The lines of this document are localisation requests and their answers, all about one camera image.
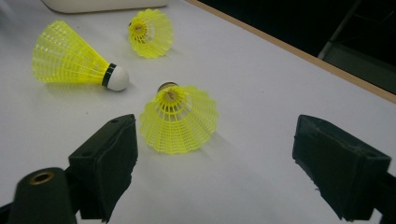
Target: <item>shuttlecock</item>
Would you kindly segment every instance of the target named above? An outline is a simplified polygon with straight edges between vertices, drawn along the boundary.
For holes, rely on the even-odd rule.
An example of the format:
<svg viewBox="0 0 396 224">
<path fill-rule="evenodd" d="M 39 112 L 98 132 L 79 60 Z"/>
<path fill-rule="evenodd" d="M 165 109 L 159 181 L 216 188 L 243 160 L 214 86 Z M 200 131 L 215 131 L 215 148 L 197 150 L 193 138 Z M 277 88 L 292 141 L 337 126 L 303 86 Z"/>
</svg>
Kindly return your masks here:
<svg viewBox="0 0 396 224">
<path fill-rule="evenodd" d="M 187 153 L 208 141 L 217 128 L 216 102 L 206 91 L 163 84 L 140 115 L 140 133 L 158 152 Z"/>
<path fill-rule="evenodd" d="M 122 67 L 108 63 L 64 21 L 54 21 L 38 37 L 32 66 L 43 82 L 94 83 L 113 91 L 129 84 Z"/>
<path fill-rule="evenodd" d="M 173 43 L 172 22 L 159 9 L 139 11 L 131 19 L 128 32 L 132 48 L 145 58 L 163 56 Z"/>
</svg>

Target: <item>dark floor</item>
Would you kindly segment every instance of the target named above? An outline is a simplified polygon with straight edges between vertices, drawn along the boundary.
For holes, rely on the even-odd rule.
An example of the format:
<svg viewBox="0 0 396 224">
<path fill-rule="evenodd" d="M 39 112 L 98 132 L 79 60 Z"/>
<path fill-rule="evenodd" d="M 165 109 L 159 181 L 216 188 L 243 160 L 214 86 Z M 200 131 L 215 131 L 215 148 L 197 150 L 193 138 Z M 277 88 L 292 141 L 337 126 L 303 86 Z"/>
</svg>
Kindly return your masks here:
<svg viewBox="0 0 396 224">
<path fill-rule="evenodd" d="M 322 60 L 396 94 L 396 66 L 338 44 L 331 45 Z"/>
</svg>

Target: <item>yellow shuttlecock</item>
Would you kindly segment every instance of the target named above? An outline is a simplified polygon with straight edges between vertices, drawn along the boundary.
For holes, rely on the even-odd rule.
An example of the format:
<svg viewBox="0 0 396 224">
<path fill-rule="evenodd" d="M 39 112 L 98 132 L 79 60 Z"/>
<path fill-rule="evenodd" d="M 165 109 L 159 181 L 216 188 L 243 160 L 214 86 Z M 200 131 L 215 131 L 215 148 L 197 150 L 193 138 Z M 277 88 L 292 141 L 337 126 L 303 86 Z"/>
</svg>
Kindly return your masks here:
<svg viewBox="0 0 396 224">
<path fill-rule="evenodd" d="M 158 58 L 171 48 L 173 27 L 159 9 L 139 11 L 128 28 L 128 39 L 139 56 Z"/>
<path fill-rule="evenodd" d="M 140 133 L 158 152 L 187 153 L 210 139 L 218 117 L 216 102 L 206 91 L 167 82 L 140 115 Z"/>
<path fill-rule="evenodd" d="M 129 84 L 122 67 L 106 62 L 64 21 L 54 21 L 38 37 L 32 66 L 43 82 L 94 83 L 113 91 Z"/>
</svg>

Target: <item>brass insert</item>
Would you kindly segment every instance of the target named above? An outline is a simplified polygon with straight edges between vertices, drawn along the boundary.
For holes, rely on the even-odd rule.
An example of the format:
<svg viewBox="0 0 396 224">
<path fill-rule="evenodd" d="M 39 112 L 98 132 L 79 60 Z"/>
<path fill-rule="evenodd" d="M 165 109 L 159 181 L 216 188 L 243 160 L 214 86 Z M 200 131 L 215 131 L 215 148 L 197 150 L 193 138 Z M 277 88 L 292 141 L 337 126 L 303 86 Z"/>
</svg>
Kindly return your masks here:
<svg viewBox="0 0 396 224">
<path fill-rule="evenodd" d="M 55 174 L 52 171 L 44 171 L 44 172 L 38 173 L 38 174 L 34 175 L 32 178 L 30 178 L 29 183 L 31 185 L 44 184 L 44 183 L 50 181 L 54 176 L 55 176 Z"/>
</svg>

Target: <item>white table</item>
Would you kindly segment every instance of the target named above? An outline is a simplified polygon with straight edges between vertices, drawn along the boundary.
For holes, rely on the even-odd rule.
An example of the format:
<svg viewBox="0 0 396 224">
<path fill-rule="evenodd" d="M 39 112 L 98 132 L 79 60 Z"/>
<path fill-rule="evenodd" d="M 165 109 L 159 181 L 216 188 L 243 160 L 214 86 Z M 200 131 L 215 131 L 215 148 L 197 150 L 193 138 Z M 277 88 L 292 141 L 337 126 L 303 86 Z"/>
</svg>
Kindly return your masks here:
<svg viewBox="0 0 396 224">
<path fill-rule="evenodd" d="M 208 91 L 218 102 L 219 127 L 200 150 L 176 156 L 156 153 L 139 134 L 132 184 L 110 223 L 346 223 L 291 157 L 300 114 L 326 119 L 396 158 L 391 101 L 183 0 L 161 8 L 175 29 L 167 55 L 139 58 L 127 40 L 137 11 L 60 14 L 38 0 L 0 3 L 1 205 L 12 202 L 25 175 L 65 169 L 67 157 L 110 119 L 138 117 L 165 80 Z M 128 89 L 36 81 L 32 49 L 54 20 L 127 69 Z M 394 162 L 389 172 L 396 175 Z"/>
</svg>

